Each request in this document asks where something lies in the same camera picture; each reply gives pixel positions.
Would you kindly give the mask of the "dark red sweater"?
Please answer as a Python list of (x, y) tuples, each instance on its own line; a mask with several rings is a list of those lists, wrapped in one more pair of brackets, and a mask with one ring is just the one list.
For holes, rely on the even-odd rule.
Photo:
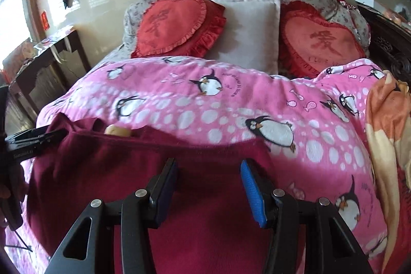
[(295, 273), (297, 205), (277, 197), (262, 140), (195, 145), (143, 127), (105, 134), (58, 114), (35, 159), (27, 218), (47, 273)]

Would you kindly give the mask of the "dark wooden desk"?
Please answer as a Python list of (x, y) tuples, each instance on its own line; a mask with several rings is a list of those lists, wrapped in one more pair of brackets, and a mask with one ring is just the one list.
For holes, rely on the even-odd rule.
[(57, 63), (57, 58), (63, 51), (77, 52), (85, 72), (91, 70), (91, 65), (81, 44), (79, 33), (73, 25), (63, 27), (34, 47), (38, 51), (37, 56), (17, 73), (16, 78), (11, 82), (10, 91), (16, 99), (25, 98), (33, 113), (38, 115), (40, 108), (35, 104), (30, 93), (35, 88), (38, 74), (42, 69)]

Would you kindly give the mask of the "pink penguin blanket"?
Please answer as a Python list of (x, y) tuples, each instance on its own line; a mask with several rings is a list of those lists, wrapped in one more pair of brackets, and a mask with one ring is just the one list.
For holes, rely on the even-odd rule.
[(180, 180), (150, 233), (159, 273), (260, 273), (270, 233), (252, 217), (240, 164), (253, 158), (297, 199), (327, 197), (375, 273), (387, 226), (366, 148), (375, 65), (366, 59), (287, 79), (192, 57), (139, 58), (89, 72), (38, 115), (68, 130), (25, 161), (24, 273), (42, 273), (84, 207), (124, 198), (173, 156)]

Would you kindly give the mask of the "orange cream blanket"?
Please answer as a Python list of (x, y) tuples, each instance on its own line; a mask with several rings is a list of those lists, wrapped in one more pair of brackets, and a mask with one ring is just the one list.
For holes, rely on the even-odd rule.
[(387, 70), (366, 101), (366, 137), (387, 224), (383, 273), (410, 273), (410, 88)]

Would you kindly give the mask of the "left red heart pillow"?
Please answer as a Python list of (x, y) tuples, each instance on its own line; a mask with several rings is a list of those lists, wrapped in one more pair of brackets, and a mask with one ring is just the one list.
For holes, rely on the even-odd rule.
[(226, 26), (226, 8), (211, 0), (157, 0), (137, 29), (132, 58), (203, 58)]

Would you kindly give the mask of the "red heart pillow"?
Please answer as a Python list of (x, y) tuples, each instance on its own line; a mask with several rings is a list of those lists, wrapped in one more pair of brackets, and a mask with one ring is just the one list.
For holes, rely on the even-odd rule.
[(203, 58), (226, 26), (226, 8), (211, 0), (157, 0), (137, 29), (132, 58)]
[(328, 22), (310, 4), (281, 5), (279, 63), (294, 77), (317, 77), (332, 66), (365, 58), (364, 49), (344, 25)]

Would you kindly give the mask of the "right red heart pillow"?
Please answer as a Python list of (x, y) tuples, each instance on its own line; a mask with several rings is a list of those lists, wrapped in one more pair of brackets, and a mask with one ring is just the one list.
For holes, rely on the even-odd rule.
[(279, 63), (294, 77), (317, 77), (332, 66), (365, 58), (364, 49), (344, 25), (328, 22), (310, 4), (281, 5)]

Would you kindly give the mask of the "dark carved wooden headboard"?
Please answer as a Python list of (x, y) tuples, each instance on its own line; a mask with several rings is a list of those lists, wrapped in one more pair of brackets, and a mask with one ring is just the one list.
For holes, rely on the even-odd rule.
[(369, 6), (358, 3), (357, 7), (370, 26), (371, 60), (383, 70), (389, 70), (396, 79), (410, 85), (410, 33)]

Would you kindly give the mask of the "white square pillow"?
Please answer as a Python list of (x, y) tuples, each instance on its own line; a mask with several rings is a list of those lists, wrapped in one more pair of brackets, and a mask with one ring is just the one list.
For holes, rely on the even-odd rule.
[(224, 6), (226, 24), (207, 59), (267, 74), (279, 70), (280, 0), (212, 0)]

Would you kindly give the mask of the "red wall sticker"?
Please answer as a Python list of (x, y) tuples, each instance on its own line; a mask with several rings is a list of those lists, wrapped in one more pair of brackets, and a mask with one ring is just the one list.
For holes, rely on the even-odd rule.
[(47, 31), (50, 28), (50, 23), (47, 19), (47, 13), (45, 11), (42, 11), (42, 13), (40, 14), (40, 20), (43, 30)]

